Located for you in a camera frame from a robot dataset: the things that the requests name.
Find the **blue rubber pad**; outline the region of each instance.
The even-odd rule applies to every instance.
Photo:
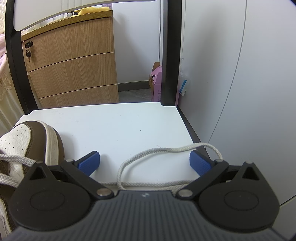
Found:
[[[192,151],[189,156],[190,166],[202,176],[209,170],[211,170],[211,164],[199,156],[196,152]]]
[[[86,175],[92,174],[100,165],[100,154],[95,152],[87,157],[84,161],[80,162],[77,168]]]

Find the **triangular cutout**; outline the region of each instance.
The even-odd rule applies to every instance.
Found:
[[[36,180],[36,179],[43,179],[46,178],[45,173],[43,172],[41,167],[37,167],[30,177],[30,180]]]
[[[242,178],[252,179],[252,180],[259,180],[259,177],[256,175],[255,171],[252,167],[248,167],[244,172]]]

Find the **gray floor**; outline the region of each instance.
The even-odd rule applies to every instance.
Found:
[[[133,102],[150,102],[151,90],[132,90],[132,91],[120,91],[119,103],[133,103]]]

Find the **drawer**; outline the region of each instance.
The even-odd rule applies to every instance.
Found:
[[[69,91],[117,84],[115,54],[75,58],[30,72],[38,98]]]
[[[30,62],[25,43],[30,47]],[[100,18],[63,26],[22,43],[27,71],[83,56],[114,52],[112,18]]]
[[[117,85],[106,85],[40,98],[43,108],[118,103]]]

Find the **yellow towel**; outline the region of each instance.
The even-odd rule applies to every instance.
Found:
[[[108,10],[110,10],[109,7],[85,7],[80,10],[78,15],[83,15],[83,14],[91,13],[91,12],[108,11]]]

